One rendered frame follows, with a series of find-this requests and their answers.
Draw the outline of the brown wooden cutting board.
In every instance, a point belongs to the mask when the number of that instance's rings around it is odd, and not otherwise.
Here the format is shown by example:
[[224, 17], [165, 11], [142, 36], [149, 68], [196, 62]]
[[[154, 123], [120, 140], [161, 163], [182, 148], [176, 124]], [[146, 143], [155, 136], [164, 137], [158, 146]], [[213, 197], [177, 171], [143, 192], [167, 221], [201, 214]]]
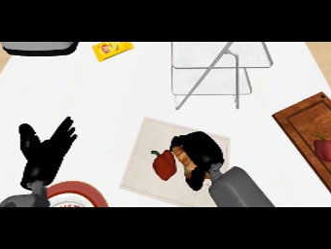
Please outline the brown wooden cutting board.
[[331, 162], [315, 153], [313, 142], [331, 141], [331, 99], [323, 92], [272, 115], [331, 193]]

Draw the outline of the dark red bell pepper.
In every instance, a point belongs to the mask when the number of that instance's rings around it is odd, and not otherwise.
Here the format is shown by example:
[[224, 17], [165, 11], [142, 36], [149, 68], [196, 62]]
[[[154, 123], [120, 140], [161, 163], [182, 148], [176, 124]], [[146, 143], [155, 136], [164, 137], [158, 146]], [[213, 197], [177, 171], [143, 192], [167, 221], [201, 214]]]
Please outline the dark red bell pepper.
[[313, 141], [315, 153], [323, 161], [331, 162], [331, 140], [319, 134], [316, 134], [316, 137], [319, 137], [319, 140]]

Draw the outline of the golden brown croissant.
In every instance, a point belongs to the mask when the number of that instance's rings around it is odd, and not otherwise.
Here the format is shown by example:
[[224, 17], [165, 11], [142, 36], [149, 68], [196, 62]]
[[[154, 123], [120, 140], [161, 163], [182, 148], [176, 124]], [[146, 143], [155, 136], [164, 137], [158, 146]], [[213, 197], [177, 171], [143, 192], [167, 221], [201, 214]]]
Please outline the golden brown croissant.
[[185, 176], [188, 179], [191, 179], [192, 178], [192, 171], [195, 170], [196, 165], [195, 165], [185, 149], [180, 146], [174, 146], [171, 149], [171, 152], [173, 152], [180, 164], [185, 167]]

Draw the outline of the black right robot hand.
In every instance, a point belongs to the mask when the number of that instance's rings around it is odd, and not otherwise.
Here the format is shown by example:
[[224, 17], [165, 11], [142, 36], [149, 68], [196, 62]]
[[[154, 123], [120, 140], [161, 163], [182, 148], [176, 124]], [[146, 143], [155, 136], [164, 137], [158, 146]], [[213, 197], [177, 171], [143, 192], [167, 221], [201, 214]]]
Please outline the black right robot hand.
[[205, 179], [210, 179], [210, 167], [214, 163], [224, 163], [223, 152], [213, 138], [202, 132], [195, 131], [186, 135], [174, 136], [170, 151], [174, 146], [180, 146], [196, 168], [192, 171], [192, 178], [186, 178], [186, 183], [193, 191], [199, 191]]

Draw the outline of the yellow snack packet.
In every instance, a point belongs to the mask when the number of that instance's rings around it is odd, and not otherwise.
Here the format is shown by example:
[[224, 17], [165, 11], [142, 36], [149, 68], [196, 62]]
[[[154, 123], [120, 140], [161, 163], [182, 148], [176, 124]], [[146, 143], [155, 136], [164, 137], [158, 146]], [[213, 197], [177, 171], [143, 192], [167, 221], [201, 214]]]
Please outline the yellow snack packet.
[[133, 48], [134, 45], [131, 42], [102, 42], [92, 46], [98, 61], [103, 61]]

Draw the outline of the grey and black appliance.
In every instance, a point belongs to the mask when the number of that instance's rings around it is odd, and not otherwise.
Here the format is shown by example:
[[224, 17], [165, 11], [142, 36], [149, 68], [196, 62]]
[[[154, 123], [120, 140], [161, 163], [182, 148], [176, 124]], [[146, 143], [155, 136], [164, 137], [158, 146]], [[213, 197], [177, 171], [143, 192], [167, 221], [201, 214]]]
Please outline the grey and black appliance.
[[2, 48], [10, 55], [55, 56], [71, 54], [77, 42], [2, 42]]

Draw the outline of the beige placemat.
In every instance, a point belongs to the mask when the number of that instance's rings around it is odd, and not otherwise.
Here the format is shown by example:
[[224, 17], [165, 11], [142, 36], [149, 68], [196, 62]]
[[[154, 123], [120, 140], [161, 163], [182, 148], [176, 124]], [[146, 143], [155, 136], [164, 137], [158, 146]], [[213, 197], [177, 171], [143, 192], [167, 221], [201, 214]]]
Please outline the beige placemat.
[[185, 169], [179, 161], [177, 172], [167, 181], [158, 177], [152, 169], [157, 156], [151, 152], [162, 153], [170, 149], [173, 137], [192, 132], [193, 129], [188, 127], [151, 118], [143, 119], [121, 188], [177, 206], [214, 207], [216, 203], [208, 193], [210, 179], [204, 180], [202, 188], [195, 192], [186, 183]]

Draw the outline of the red rimmed white plate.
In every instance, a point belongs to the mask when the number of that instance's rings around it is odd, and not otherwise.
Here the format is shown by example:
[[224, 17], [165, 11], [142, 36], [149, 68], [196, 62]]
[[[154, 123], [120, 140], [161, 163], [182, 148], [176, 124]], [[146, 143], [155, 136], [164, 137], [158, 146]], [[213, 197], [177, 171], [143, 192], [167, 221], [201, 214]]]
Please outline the red rimmed white plate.
[[67, 181], [47, 188], [52, 207], [106, 207], [105, 197], [89, 183]]

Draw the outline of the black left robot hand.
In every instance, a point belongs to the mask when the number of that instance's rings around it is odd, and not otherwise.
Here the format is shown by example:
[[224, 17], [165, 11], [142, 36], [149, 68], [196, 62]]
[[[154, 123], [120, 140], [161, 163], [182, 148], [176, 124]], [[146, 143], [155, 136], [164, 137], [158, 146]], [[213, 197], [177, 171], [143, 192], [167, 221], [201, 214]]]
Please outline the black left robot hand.
[[30, 124], [19, 125], [21, 151], [28, 161], [21, 186], [27, 190], [31, 189], [34, 181], [40, 181], [44, 186], [53, 182], [64, 157], [78, 137], [72, 124], [72, 119], [67, 118], [44, 141], [39, 139]]

